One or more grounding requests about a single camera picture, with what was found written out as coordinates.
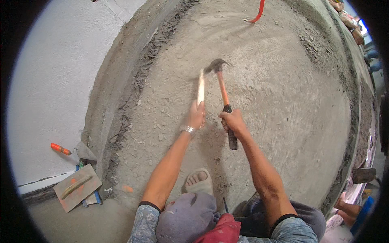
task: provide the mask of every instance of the hammer head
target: hammer head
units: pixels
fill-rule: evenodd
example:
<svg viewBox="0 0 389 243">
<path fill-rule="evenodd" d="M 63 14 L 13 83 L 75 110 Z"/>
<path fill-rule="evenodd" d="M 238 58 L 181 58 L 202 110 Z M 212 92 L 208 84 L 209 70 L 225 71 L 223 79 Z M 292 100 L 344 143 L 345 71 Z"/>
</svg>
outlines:
<svg viewBox="0 0 389 243">
<path fill-rule="evenodd" d="M 222 65 L 223 65 L 223 64 L 227 64 L 228 66 L 232 66 L 231 64 L 229 64 L 229 63 L 226 62 L 225 60 L 220 59 L 220 58 L 217 58 L 217 59 L 213 60 L 213 61 L 211 62 L 211 64 L 210 64 L 207 68 L 204 69 L 204 73 L 205 73 L 205 74 L 208 74 L 208 73 L 210 73 L 212 70 L 214 70 L 215 73 L 221 72 L 221 71 L 222 71 Z"/>
</svg>

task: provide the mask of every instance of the wristwatch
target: wristwatch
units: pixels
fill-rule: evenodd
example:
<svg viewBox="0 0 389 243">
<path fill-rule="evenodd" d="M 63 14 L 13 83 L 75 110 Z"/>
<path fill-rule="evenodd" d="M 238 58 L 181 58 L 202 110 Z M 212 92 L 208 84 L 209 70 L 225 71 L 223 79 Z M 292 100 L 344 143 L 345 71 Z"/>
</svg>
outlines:
<svg viewBox="0 0 389 243">
<path fill-rule="evenodd" d="M 187 131 L 187 132 L 189 132 L 192 135 L 192 137 L 196 133 L 196 129 L 194 129 L 193 127 L 187 126 L 187 125 L 181 125 L 180 126 L 180 131 Z"/>
</svg>

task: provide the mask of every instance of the hand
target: hand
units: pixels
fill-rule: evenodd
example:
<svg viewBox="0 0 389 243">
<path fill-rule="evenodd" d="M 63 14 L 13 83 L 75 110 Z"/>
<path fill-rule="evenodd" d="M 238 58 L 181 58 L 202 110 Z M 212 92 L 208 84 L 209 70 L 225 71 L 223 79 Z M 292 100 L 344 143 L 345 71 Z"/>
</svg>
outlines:
<svg viewBox="0 0 389 243">
<path fill-rule="evenodd" d="M 224 131 L 228 133 L 229 129 L 233 130 L 235 137 L 239 140 L 242 139 L 243 135 L 249 133 L 239 109 L 234 109 L 231 113 L 223 111 L 219 117 L 222 119 L 221 124 L 224 126 Z"/>
<path fill-rule="evenodd" d="M 205 126 L 205 105 L 204 101 L 197 107 L 197 101 L 193 101 L 192 106 L 189 110 L 188 117 L 186 119 L 186 125 L 199 129 Z"/>
</svg>

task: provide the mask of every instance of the claw hammer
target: claw hammer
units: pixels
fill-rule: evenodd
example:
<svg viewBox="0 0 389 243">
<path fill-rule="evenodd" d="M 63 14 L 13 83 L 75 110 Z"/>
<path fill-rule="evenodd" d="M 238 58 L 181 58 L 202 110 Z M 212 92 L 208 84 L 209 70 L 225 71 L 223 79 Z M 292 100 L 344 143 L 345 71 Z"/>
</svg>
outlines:
<svg viewBox="0 0 389 243">
<path fill-rule="evenodd" d="M 227 91 L 226 91 L 226 87 L 224 86 L 224 80 L 223 80 L 223 74 L 222 74 L 222 71 L 223 71 L 222 65 L 223 64 L 227 64 L 228 66 L 232 66 L 231 64 L 229 64 L 225 60 L 218 58 L 218 59 L 213 60 L 211 62 L 211 64 L 207 68 L 204 69 L 203 72 L 205 74 L 208 74 L 212 70 L 215 71 L 215 73 L 217 75 L 217 80 L 219 81 L 221 96 L 223 97 L 223 102 L 224 102 L 223 111 L 231 113 L 232 108 L 231 108 L 230 103 L 228 102 Z M 231 129 L 228 130 L 228 144 L 230 145 L 230 149 L 232 149 L 232 150 L 238 149 L 237 138 L 235 137 L 234 132 Z"/>
</svg>

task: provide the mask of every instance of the sleeve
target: sleeve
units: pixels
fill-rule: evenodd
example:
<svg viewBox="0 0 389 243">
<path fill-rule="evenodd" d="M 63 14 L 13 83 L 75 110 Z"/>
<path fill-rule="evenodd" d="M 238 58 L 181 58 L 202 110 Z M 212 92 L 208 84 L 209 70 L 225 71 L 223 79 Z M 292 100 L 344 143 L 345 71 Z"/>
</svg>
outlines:
<svg viewBox="0 0 389 243">
<path fill-rule="evenodd" d="M 239 236 L 238 243 L 317 243 L 317 236 L 302 219 L 287 218 L 274 229 L 271 239 Z"/>
<path fill-rule="evenodd" d="M 159 210 L 150 205 L 140 205 L 135 214 L 134 226 L 127 243 L 157 243 L 155 229 L 159 214 Z"/>
</svg>

